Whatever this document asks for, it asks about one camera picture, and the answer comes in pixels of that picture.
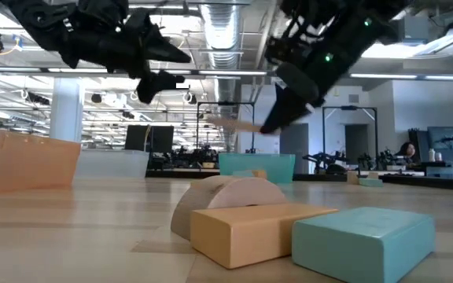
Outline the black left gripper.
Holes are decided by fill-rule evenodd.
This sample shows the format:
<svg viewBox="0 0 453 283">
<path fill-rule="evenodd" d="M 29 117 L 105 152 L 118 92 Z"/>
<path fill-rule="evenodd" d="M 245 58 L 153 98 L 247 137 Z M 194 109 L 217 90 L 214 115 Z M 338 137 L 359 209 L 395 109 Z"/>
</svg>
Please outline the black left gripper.
<svg viewBox="0 0 453 283">
<path fill-rule="evenodd" d="M 150 104 L 161 91 L 176 90 L 178 83 L 184 83 L 182 75 L 166 71 L 150 72 L 148 60 L 180 64 L 191 62 L 191 57 L 171 44 L 157 25 L 150 20 L 148 9 L 136 9 L 122 24 L 120 31 L 112 37 L 109 46 L 108 73 L 124 71 L 132 79 L 141 78 L 136 93 L 140 102 Z"/>
</svg>

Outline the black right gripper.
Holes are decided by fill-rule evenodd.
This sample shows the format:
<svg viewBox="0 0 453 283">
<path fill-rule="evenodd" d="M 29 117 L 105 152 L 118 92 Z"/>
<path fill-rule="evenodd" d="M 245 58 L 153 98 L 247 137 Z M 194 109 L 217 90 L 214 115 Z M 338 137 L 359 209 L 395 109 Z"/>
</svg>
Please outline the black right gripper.
<svg viewBox="0 0 453 283">
<path fill-rule="evenodd" d="M 324 94 L 306 68 L 309 59 L 322 50 L 325 42 L 318 39 L 307 44 L 291 42 L 289 38 L 269 38 L 265 57 L 270 63 L 278 65 L 275 74 L 288 88 L 275 85 L 275 103 L 260 128 L 261 134 L 274 134 L 309 114 L 306 103 L 313 107 L 324 105 Z"/>
</svg>

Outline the tan wooden plank block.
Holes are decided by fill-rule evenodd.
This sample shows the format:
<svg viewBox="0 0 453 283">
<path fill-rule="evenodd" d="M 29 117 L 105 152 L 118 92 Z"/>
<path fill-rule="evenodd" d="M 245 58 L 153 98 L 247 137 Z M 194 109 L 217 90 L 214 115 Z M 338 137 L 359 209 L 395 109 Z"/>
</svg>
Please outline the tan wooden plank block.
<svg viewBox="0 0 453 283">
<path fill-rule="evenodd" d="M 253 123 L 239 121 L 237 119 L 224 119 L 224 118 L 210 118 L 209 123 L 214 124 L 217 127 L 223 127 L 229 130 L 259 133 L 261 126 Z"/>
</svg>

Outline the natural wooden arch block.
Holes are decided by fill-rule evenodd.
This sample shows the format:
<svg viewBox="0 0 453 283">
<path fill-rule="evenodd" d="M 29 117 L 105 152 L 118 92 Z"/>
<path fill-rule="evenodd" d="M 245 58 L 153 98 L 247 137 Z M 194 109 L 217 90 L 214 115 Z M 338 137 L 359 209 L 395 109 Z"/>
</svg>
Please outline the natural wooden arch block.
<svg viewBox="0 0 453 283">
<path fill-rule="evenodd" d="M 190 239 L 191 212 L 287 203 L 281 189 L 264 178 L 216 175 L 191 182 L 171 219 L 171 231 Z"/>
</svg>

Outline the large orange rectangular block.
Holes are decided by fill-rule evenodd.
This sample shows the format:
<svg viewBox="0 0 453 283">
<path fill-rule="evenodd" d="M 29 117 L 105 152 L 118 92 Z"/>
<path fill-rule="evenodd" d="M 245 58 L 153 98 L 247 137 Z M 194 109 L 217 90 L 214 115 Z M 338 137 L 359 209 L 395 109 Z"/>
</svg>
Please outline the large orange rectangular block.
<svg viewBox="0 0 453 283">
<path fill-rule="evenodd" d="M 190 216 L 190 243 L 231 270 L 290 255 L 296 221 L 336 212 L 298 203 L 196 210 Z"/>
</svg>

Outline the large teal rectangular block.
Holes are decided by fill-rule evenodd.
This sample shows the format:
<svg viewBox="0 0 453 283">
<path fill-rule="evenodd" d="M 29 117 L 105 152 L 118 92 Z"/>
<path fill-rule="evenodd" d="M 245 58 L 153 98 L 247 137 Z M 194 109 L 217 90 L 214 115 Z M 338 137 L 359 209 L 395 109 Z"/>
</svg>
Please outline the large teal rectangular block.
<svg viewBox="0 0 453 283">
<path fill-rule="evenodd" d="M 293 224 L 293 262 L 347 283 L 397 283 L 436 249 L 430 215 L 362 207 Z"/>
</svg>

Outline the grey door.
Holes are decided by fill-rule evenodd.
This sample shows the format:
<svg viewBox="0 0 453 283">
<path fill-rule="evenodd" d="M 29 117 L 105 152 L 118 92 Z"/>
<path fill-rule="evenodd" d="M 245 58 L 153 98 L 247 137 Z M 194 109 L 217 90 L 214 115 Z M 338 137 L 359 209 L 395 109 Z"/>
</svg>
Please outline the grey door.
<svg viewBox="0 0 453 283">
<path fill-rule="evenodd" d="M 286 127 L 280 134 L 280 153 L 295 156 L 295 175 L 307 175 L 309 166 L 303 156 L 308 154 L 308 124 L 295 123 Z"/>
<path fill-rule="evenodd" d="M 345 155 L 350 162 L 356 162 L 364 153 L 369 152 L 369 135 L 366 124 L 346 125 Z"/>
</svg>

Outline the teal translucent plastic bin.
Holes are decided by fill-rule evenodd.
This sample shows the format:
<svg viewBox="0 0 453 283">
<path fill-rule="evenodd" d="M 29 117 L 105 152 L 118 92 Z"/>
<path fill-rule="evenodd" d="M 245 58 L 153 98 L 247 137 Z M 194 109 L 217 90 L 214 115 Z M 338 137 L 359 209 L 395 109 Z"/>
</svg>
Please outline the teal translucent plastic bin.
<svg viewBox="0 0 453 283">
<path fill-rule="evenodd" d="M 293 154 L 220 153 L 219 173 L 254 177 L 253 171 L 265 171 L 269 182 L 291 183 L 295 163 L 296 157 Z"/>
</svg>

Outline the black computer monitor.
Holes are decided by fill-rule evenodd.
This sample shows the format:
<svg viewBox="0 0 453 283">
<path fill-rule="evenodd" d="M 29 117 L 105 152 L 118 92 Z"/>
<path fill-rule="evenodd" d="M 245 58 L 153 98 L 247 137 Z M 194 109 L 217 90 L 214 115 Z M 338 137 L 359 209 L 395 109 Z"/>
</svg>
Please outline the black computer monitor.
<svg viewBox="0 0 453 283">
<path fill-rule="evenodd" d="M 172 150 L 174 129 L 173 126 L 152 127 L 150 145 L 154 153 L 169 153 Z"/>
<path fill-rule="evenodd" d="M 138 150 L 145 152 L 147 131 L 148 131 L 147 126 L 141 125 L 128 126 L 124 148 L 126 150 Z"/>
</svg>

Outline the white building pillar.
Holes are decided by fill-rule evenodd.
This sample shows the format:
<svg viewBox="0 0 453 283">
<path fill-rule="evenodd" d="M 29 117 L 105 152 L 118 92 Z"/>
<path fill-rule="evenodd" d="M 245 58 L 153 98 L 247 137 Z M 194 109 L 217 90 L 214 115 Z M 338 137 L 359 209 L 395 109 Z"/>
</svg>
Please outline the white building pillar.
<svg viewBox="0 0 453 283">
<path fill-rule="evenodd" d="M 80 78 L 55 78 L 51 102 L 50 137 L 82 141 L 85 89 Z"/>
</svg>

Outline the clear plastic bin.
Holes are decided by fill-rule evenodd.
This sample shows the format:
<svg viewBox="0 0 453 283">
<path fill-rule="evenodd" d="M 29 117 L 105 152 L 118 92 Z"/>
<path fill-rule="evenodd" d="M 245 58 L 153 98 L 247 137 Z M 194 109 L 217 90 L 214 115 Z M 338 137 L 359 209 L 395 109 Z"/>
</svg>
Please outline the clear plastic bin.
<svg viewBox="0 0 453 283">
<path fill-rule="evenodd" d="M 85 149 L 77 162 L 76 178 L 144 178 L 149 154 L 138 150 Z"/>
</svg>

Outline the person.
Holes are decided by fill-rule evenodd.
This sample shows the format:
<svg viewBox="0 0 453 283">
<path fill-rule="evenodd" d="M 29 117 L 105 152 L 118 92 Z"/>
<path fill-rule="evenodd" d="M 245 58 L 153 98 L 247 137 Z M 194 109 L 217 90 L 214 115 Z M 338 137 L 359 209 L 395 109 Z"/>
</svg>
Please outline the person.
<svg viewBox="0 0 453 283">
<path fill-rule="evenodd" d="M 417 156 L 417 150 L 413 143 L 407 141 L 403 143 L 400 150 L 396 153 L 396 156 L 400 156 L 403 162 L 409 166 L 415 166 L 419 164 L 419 158 Z"/>
</svg>

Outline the grey computer monitor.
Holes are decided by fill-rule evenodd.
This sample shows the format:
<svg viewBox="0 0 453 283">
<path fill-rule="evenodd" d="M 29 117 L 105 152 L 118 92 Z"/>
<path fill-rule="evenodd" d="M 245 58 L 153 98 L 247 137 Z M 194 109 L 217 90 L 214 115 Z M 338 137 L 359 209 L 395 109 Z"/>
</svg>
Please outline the grey computer monitor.
<svg viewBox="0 0 453 283">
<path fill-rule="evenodd" d="M 431 149 L 453 149 L 453 127 L 428 127 L 427 131 Z"/>
</svg>

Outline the orange translucent plastic bin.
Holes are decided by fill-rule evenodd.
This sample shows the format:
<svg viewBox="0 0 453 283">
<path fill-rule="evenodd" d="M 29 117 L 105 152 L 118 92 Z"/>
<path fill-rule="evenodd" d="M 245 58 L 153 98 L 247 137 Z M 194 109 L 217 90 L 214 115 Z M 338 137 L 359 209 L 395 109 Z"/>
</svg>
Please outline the orange translucent plastic bin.
<svg viewBox="0 0 453 283">
<path fill-rule="evenodd" d="M 69 187 L 81 145 L 0 130 L 0 193 Z"/>
</svg>

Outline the black desk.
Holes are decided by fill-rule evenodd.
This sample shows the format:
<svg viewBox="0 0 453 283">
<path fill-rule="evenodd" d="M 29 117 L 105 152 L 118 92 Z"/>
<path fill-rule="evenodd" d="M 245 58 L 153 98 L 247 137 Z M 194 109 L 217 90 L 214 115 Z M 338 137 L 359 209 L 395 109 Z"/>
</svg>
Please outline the black desk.
<svg viewBox="0 0 453 283">
<path fill-rule="evenodd" d="M 453 179 L 453 162 L 423 162 L 421 169 L 426 177 Z"/>
</svg>

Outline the silver ventilation duct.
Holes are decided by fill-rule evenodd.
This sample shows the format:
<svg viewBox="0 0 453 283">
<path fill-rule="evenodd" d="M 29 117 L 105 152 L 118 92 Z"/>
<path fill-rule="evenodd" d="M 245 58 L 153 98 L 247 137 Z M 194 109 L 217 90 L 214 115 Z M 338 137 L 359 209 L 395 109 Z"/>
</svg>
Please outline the silver ventilation duct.
<svg viewBox="0 0 453 283">
<path fill-rule="evenodd" d="M 233 70 L 238 67 L 240 46 L 241 10 L 226 4 L 200 5 L 204 19 L 204 36 L 209 64 L 213 70 Z"/>
</svg>

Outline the black metal station frame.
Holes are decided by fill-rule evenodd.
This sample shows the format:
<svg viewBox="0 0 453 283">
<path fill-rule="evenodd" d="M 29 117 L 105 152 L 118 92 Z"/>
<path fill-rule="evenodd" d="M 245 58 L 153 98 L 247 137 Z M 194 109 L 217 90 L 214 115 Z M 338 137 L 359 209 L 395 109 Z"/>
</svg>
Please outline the black metal station frame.
<svg viewBox="0 0 453 283">
<path fill-rule="evenodd" d="M 369 152 L 361 155 L 356 162 L 340 162 L 346 167 L 356 169 L 375 168 L 375 158 L 379 151 L 378 110 L 375 107 L 356 105 L 325 106 L 322 108 L 322 152 L 334 155 L 345 154 L 346 125 L 366 124 L 369 135 Z"/>
</svg>

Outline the black table frame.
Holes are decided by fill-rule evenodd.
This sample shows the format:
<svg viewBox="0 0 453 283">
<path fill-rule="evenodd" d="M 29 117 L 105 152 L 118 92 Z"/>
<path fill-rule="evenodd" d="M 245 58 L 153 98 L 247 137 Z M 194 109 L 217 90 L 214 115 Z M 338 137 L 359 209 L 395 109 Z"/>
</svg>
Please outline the black table frame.
<svg viewBox="0 0 453 283">
<path fill-rule="evenodd" d="M 207 178 L 219 175 L 218 171 L 147 171 L 147 178 Z M 437 189 L 453 190 L 453 179 L 447 178 L 431 178 L 418 176 L 402 176 L 402 175 L 382 175 L 379 177 L 384 183 L 392 183 L 397 185 L 431 187 Z M 346 175 L 294 175 L 293 181 L 298 182 L 347 182 Z"/>
</svg>

